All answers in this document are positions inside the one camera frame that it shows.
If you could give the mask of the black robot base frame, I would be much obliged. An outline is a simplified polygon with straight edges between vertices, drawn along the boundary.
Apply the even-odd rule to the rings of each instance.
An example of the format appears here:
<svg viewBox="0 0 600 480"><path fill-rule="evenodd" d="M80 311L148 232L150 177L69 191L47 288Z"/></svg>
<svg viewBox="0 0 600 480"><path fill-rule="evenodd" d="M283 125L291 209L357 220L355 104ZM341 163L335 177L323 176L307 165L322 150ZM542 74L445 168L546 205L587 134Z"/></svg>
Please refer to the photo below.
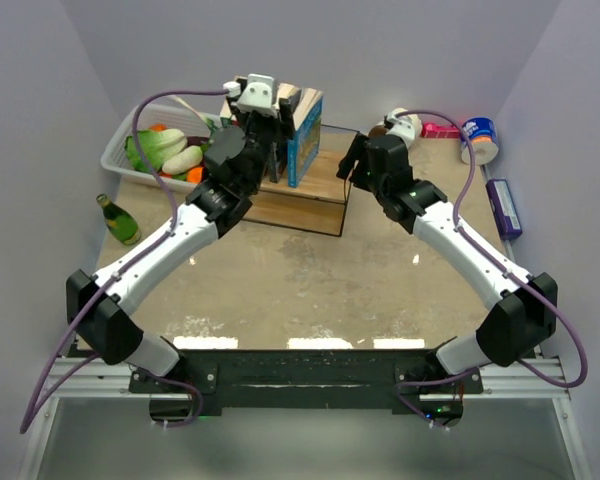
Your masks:
<svg viewBox="0 0 600 480"><path fill-rule="evenodd" d="M422 414L450 427L480 373L447 376L429 349L186 350L175 373L154 379L136 370L129 389L149 394L151 417L178 421L229 408L389 410Z"/></svg>

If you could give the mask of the green 104-storey treehouse book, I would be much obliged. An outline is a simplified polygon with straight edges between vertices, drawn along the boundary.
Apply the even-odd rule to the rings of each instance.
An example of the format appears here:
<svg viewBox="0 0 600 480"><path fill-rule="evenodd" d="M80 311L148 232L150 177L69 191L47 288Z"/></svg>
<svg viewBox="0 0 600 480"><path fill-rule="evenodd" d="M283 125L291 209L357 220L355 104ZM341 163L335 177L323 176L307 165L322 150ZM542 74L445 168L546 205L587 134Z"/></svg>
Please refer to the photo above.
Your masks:
<svg viewBox="0 0 600 480"><path fill-rule="evenodd" d="M224 99L223 105L219 113L220 123L223 128L230 125L237 125L238 121L231 110L230 102L227 98Z"/></svg>

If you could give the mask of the blue 26-storey treehouse book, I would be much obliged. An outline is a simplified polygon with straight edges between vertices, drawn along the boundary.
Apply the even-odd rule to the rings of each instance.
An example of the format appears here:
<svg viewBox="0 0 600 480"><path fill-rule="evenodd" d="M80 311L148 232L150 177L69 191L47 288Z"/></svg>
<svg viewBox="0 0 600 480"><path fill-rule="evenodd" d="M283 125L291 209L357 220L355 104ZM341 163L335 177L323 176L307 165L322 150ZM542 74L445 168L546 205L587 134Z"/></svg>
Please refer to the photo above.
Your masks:
<svg viewBox="0 0 600 480"><path fill-rule="evenodd" d="M298 97L293 112L295 132L287 142L286 177L288 186L292 188L299 186L315 159L321 138L323 92L305 87Z"/></svg>

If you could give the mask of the little women book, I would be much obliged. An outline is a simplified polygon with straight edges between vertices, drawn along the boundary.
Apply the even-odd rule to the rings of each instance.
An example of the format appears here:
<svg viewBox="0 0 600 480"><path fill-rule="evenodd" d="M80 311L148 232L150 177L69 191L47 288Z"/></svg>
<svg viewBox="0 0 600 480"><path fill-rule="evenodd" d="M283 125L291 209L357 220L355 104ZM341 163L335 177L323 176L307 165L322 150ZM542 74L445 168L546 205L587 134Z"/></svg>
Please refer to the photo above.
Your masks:
<svg viewBox="0 0 600 480"><path fill-rule="evenodd" d="M279 119L278 102L276 99L276 107L278 112L278 130L277 137L273 149L273 156L269 161L268 175L269 180L273 183L278 183L281 180L282 174L287 166L287 149L288 143L294 138L285 138L281 131L281 124Z"/></svg>

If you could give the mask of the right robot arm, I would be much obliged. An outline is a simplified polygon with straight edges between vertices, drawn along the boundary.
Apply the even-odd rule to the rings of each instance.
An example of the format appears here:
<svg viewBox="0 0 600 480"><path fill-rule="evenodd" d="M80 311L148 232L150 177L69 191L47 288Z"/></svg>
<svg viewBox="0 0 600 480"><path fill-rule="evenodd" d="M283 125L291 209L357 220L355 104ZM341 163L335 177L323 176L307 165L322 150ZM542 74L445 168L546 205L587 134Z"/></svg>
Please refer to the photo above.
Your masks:
<svg viewBox="0 0 600 480"><path fill-rule="evenodd" d="M462 220L427 180L414 177L404 141L394 135L357 134L337 175L373 194L384 214L436 250L477 293L488 315L472 334L437 347L425 369L428 386L449 392L461 373L487 363L507 367L556 330L551 306L557 284L509 261Z"/></svg>

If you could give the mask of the black wire wooden shelf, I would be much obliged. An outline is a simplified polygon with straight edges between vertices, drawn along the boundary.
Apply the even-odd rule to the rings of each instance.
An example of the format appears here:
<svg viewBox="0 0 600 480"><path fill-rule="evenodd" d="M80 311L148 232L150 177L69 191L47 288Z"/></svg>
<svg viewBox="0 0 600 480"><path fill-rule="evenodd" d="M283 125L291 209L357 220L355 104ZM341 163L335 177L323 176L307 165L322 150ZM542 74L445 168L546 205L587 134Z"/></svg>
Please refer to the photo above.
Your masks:
<svg viewBox="0 0 600 480"><path fill-rule="evenodd" d="M354 136L353 131L323 128L319 151L299 185L290 187L284 180L276 184L263 182L244 219L269 226L341 236L350 187L336 173Z"/></svg>

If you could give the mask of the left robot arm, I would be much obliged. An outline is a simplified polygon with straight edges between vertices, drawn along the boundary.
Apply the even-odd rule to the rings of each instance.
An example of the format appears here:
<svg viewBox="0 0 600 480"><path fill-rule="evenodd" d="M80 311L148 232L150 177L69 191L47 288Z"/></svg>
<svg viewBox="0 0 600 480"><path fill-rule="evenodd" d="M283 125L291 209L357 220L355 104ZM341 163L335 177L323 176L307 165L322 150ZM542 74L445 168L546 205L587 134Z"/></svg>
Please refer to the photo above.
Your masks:
<svg viewBox="0 0 600 480"><path fill-rule="evenodd" d="M162 280L222 238L251 208L277 146L295 134L291 109L278 103L277 91L277 80L266 75L225 83L221 92L239 123L211 136L205 179L172 207L166 224L121 259L92 275L78 270L67 280L69 327L106 364L143 370L165 392L192 382L184 354L144 332L131 316Z"/></svg>

